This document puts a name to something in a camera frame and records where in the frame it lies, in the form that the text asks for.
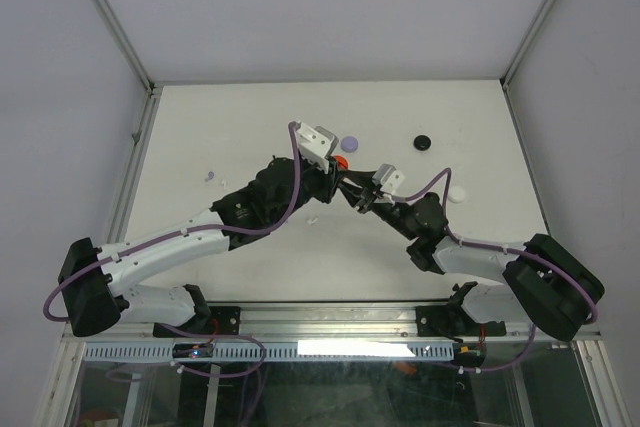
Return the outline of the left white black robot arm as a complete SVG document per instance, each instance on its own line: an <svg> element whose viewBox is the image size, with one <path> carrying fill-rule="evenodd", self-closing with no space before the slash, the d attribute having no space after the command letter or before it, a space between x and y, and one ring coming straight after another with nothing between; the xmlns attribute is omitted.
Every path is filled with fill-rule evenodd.
<svg viewBox="0 0 640 427"><path fill-rule="evenodd" d="M58 277L73 334L90 337L119 323L176 327L192 336L212 331L213 315L198 286L152 287L147 280L261 240L312 199L331 202L340 173L335 158L320 167L301 155L275 157L247 186L176 226L101 247L90 238L74 242Z"/></svg>

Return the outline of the orange earbud charging case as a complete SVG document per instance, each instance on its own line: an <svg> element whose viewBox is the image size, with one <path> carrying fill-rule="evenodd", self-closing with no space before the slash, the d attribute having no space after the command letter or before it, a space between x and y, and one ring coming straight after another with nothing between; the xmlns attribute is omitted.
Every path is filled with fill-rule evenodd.
<svg viewBox="0 0 640 427"><path fill-rule="evenodd" d="M336 163L338 165L338 168L340 170L348 170L349 169L348 161L344 157L342 157L340 155L335 155L333 157L333 159L336 161Z"/></svg>

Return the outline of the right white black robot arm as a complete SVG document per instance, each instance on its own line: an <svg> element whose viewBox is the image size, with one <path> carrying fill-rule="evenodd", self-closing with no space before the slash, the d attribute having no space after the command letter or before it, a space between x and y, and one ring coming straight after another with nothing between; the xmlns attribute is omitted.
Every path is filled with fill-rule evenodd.
<svg viewBox="0 0 640 427"><path fill-rule="evenodd" d="M407 254L423 272L469 275L477 283L449 300L448 325L469 334L482 323L530 322L564 342L597 320L605 289L573 254L548 234L524 242L489 242L451 230L446 193L429 182L401 197L403 175L391 165L376 172L345 170L339 190L357 212L373 213L409 240Z"/></svg>

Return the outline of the white earbud charging case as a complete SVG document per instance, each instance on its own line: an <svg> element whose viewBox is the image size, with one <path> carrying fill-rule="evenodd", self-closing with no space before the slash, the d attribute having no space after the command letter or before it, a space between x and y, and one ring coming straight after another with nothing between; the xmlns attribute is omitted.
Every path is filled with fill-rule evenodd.
<svg viewBox="0 0 640 427"><path fill-rule="evenodd" d="M447 199L454 204L459 204L467 199L467 193L461 186L451 186L447 194Z"/></svg>

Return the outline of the purple earbud charging case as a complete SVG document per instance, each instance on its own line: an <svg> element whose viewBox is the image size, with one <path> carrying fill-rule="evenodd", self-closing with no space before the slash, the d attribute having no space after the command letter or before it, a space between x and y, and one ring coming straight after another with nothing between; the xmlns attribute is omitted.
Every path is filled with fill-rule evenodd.
<svg viewBox="0 0 640 427"><path fill-rule="evenodd" d="M359 141L354 136L346 136L341 139L340 147L345 153L354 153L359 148Z"/></svg>

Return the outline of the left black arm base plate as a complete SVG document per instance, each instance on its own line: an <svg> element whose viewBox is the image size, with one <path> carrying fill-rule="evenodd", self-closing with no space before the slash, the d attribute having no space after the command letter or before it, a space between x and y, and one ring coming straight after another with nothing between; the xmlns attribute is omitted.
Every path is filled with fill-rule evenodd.
<svg viewBox="0 0 640 427"><path fill-rule="evenodd" d="M183 308L171 321L155 323L154 338L185 337L185 333L199 337L236 335L239 333L241 308L235 305L200 305Z"/></svg>

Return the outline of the black earbud charging case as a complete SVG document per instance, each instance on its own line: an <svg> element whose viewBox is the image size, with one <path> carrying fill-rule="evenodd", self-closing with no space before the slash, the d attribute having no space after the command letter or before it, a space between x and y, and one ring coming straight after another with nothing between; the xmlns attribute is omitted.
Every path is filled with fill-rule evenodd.
<svg viewBox="0 0 640 427"><path fill-rule="evenodd" d="M429 136L421 134L413 139L413 147L420 152L429 150L432 146L432 140Z"/></svg>

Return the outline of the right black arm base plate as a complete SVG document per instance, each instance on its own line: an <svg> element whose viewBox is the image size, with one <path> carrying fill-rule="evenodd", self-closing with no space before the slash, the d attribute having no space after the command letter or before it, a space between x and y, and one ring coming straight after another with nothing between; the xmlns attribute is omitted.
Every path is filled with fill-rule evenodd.
<svg viewBox="0 0 640 427"><path fill-rule="evenodd" d="M445 305L423 305L415 309L415 321L419 337L444 337L461 342L462 338L504 337L504 322L478 323L461 308Z"/></svg>

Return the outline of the aluminium mounting rail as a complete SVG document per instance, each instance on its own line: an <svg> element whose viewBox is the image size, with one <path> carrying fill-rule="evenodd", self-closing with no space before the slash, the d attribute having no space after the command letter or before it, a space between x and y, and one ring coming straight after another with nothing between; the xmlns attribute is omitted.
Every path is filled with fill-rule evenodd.
<svg viewBox="0 0 640 427"><path fill-rule="evenodd" d="M419 337L415 321L417 306L445 305L442 302L346 302L346 303L244 303L239 333L264 342L293 342L298 339L349 338L399 341L401 339L445 339ZM504 337L488 341L524 341L531 323L504 322Z"/></svg>

